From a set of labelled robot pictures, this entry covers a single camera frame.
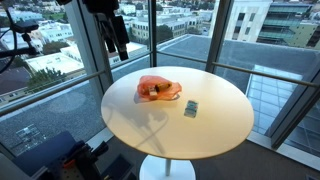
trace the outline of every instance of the white building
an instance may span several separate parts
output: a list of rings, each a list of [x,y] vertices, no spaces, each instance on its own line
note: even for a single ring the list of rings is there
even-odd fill
[[[180,13],[189,13],[191,14],[190,8],[182,8],[182,7],[170,7],[163,8],[162,14],[180,14]]]
[[[209,36],[213,33],[219,3],[215,3]],[[235,0],[225,39],[256,42],[271,3],[272,0]]]
[[[25,60],[32,71],[40,71],[42,69],[55,69],[65,73],[70,79],[74,76],[74,72],[83,70],[83,63],[76,61],[62,53],[55,53],[46,56],[40,56]]]
[[[131,4],[119,4],[119,11],[123,11],[124,14],[136,13],[136,6]]]
[[[60,12],[64,10],[64,6],[60,6],[56,1],[42,1],[43,9],[52,12]]]
[[[42,14],[39,13],[34,13],[30,11],[15,11],[15,10],[10,10],[10,15],[12,17],[12,20],[14,22],[17,21],[27,21],[27,20],[38,20],[38,19],[43,19]],[[0,12],[0,16],[7,17],[7,14],[5,12]]]
[[[80,55],[79,49],[76,45],[61,48],[60,51],[64,55],[82,63],[81,55]],[[127,44],[127,52],[128,52],[129,57],[139,55],[139,54],[146,52],[146,51],[147,51],[147,46],[145,46],[145,45],[141,45],[141,44],[133,43],[133,42],[130,42]],[[120,62],[120,58],[118,56],[118,53],[108,53],[108,57],[109,57],[110,65],[113,65],[113,64]]]
[[[183,14],[159,15],[157,26],[167,25],[173,33],[173,38],[186,34],[188,28],[194,27],[202,31],[202,18],[200,16],[184,16]],[[148,17],[139,17],[131,22],[132,34],[143,43],[149,38]]]
[[[40,39],[44,44],[54,41],[65,41],[66,38],[72,37],[73,32],[70,24],[48,23],[39,26],[38,30],[31,32],[31,37]]]
[[[202,17],[203,21],[211,21],[212,18],[212,10],[200,10],[198,11],[200,17]]]

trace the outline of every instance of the city buildings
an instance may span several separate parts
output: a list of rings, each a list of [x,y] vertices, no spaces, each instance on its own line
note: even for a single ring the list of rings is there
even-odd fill
[[[136,6],[131,4],[120,4],[118,12],[122,12],[123,14],[135,14]]]
[[[14,22],[17,21],[27,21],[27,20],[42,20],[43,16],[40,13],[35,13],[31,11],[16,11],[11,10],[10,15]],[[0,16],[7,17],[5,12],[0,12]]]
[[[198,14],[200,17],[202,17],[203,21],[211,22],[212,19],[212,10],[200,10],[198,11]]]
[[[54,41],[64,41],[66,38],[72,37],[73,32],[70,24],[51,22],[40,25],[37,30],[30,33],[30,36],[41,40],[45,44]]]
[[[56,1],[42,1],[43,10],[51,12],[64,11],[64,6],[59,6]]]
[[[209,37],[213,33],[219,2],[216,1],[213,10]],[[271,3],[272,0],[235,0],[225,39],[256,42]]]
[[[130,42],[127,44],[127,52],[129,57],[134,57],[136,55],[141,54],[147,50],[146,45]],[[61,53],[82,63],[81,55],[79,49],[76,45],[71,45],[69,47],[61,48]],[[120,62],[120,58],[117,52],[108,53],[109,63],[110,65],[114,65]]]
[[[311,7],[304,3],[272,3],[257,42],[288,45],[295,35],[292,29],[299,26]]]
[[[320,26],[318,23],[303,20],[297,26],[290,26],[292,38],[285,39],[288,46],[320,50]]]
[[[173,38],[186,34],[189,28],[195,28],[201,32],[202,22],[203,20],[200,16],[184,16],[183,14],[157,16],[157,26],[168,26],[172,30]],[[132,34],[138,42],[144,43],[149,38],[148,17],[138,17],[136,20],[133,20],[131,28]]]

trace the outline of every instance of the tree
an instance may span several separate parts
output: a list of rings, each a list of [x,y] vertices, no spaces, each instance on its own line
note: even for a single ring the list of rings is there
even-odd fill
[[[133,4],[133,3],[132,3],[132,0],[128,0],[128,1],[127,1],[127,4]]]
[[[214,3],[210,2],[208,5],[208,9],[209,10],[213,10],[214,9]]]
[[[21,5],[28,6],[29,2],[28,1],[21,1]]]
[[[201,3],[199,5],[199,9],[207,10],[208,8],[209,8],[209,3],[208,2],[204,2],[204,3]]]
[[[187,29],[187,33],[188,34],[196,34],[196,35],[200,35],[201,34],[201,32],[198,29],[194,28],[194,27],[188,28]]]
[[[173,38],[173,32],[167,25],[157,26],[157,43],[161,43]]]
[[[171,1],[168,3],[170,6],[178,6],[178,1]]]
[[[156,11],[163,11],[163,7],[160,4],[157,4]]]
[[[38,92],[65,81],[66,75],[60,70],[41,69],[31,75],[27,82],[29,92]]]
[[[43,45],[43,54],[54,54],[60,52],[61,48],[68,47],[69,44],[65,42],[51,42]]]
[[[13,62],[16,67],[28,67],[27,63],[20,56],[16,56]]]
[[[136,10],[143,10],[143,4],[142,3],[137,3],[136,4]]]
[[[0,28],[10,27],[10,21],[7,17],[0,16]]]

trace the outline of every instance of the building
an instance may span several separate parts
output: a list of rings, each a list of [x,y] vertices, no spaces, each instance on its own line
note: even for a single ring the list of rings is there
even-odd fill
[[[173,38],[186,34],[189,28],[202,31],[202,18],[200,16],[160,15],[157,16],[157,26],[167,25],[173,33]],[[149,24],[147,17],[138,17],[131,22],[132,34],[138,42],[144,43],[149,38]]]
[[[136,55],[139,55],[145,52],[146,50],[147,50],[146,45],[141,45],[134,42],[130,42],[127,44],[127,52],[129,57],[134,57]],[[79,49],[76,45],[71,45],[69,47],[61,48],[60,51],[62,54],[82,63],[82,58],[81,58]],[[108,57],[109,57],[110,65],[114,65],[121,61],[117,52],[108,53]]]
[[[200,10],[198,11],[198,15],[202,17],[203,21],[210,22],[212,19],[212,10]]]
[[[65,41],[66,38],[73,36],[73,32],[70,24],[48,22],[47,24],[39,24],[39,28],[32,31],[30,36],[46,44],[54,41]]]
[[[163,7],[162,14],[190,14],[190,8],[182,8],[182,7]]]
[[[288,45],[295,36],[292,27],[299,26],[311,7],[312,4],[303,3],[272,3],[257,42]]]
[[[52,12],[64,11],[64,6],[60,6],[56,1],[42,1],[44,10]]]
[[[12,17],[12,20],[14,22],[17,21],[28,21],[28,20],[42,20],[42,14],[30,12],[30,11],[10,11],[10,15]],[[0,16],[7,17],[7,14],[5,12],[0,12]]]
[[[119,4],[118,11],[123,12],[123,14],[135,14],[136,6],[131,4]]]
[[[55,69],[66,74],[66,79],[73,79],[85,74],[83,63],[76,61],[62,53],[55,53],[25,60],[31,71],[42,69]]]
[[[292,38],[284,39],[288,46],[320,50],[320,26],[313,21],[302,21],[298,26],[290,26]]]
[[[256,42],[272,0],[235,0],[225,39]],[[216,1],[209,37],[212,36],[220,1]]]

